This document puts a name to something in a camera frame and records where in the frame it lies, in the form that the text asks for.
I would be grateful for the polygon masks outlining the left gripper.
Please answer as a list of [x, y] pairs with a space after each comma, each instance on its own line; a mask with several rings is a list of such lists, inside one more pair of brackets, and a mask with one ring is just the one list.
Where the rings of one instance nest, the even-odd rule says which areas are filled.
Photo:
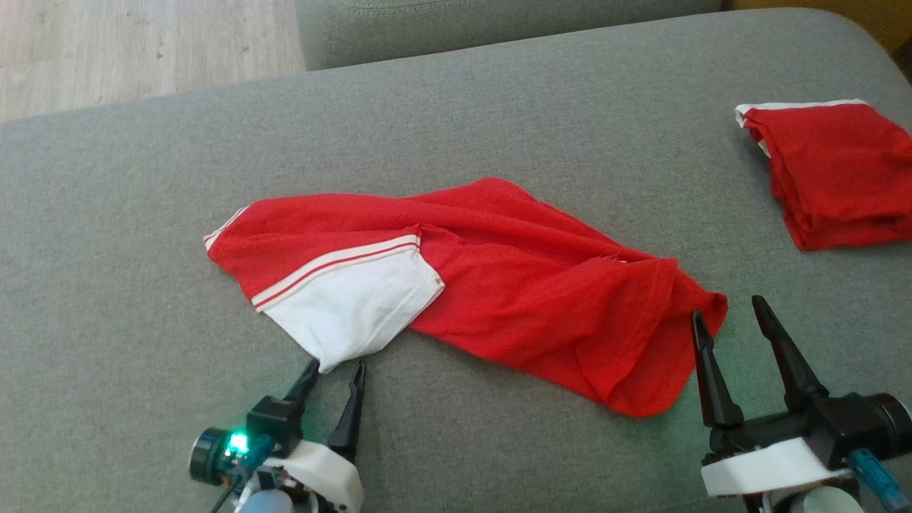
[[367, 365], [359, 361], [348, 402], [326, 442], [303, 438], [307, 396], [320, 373], [313, 358], [284, 400], [264, 396], [240, 430], [209, 427], [193, 442], [192, 480], [221, 488], [212, 512], [361, 512], [356, 468]]

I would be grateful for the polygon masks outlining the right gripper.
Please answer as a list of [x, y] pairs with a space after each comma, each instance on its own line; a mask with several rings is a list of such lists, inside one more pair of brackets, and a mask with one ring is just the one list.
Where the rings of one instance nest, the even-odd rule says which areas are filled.
[[771, 344], [789, 412], [744, 422], [715, 357], [715, 341], [701, 311], [693, 312], [695, 371], [710, 454], [703, 483], [711, 497], [774, 492], [833, 480], [849, 471], [851, 452], [880, 461], [910, 454], [910, 413], [879, 393], [829, 398], [807, 359], [763, 296], [752, 297], [755, 318]]

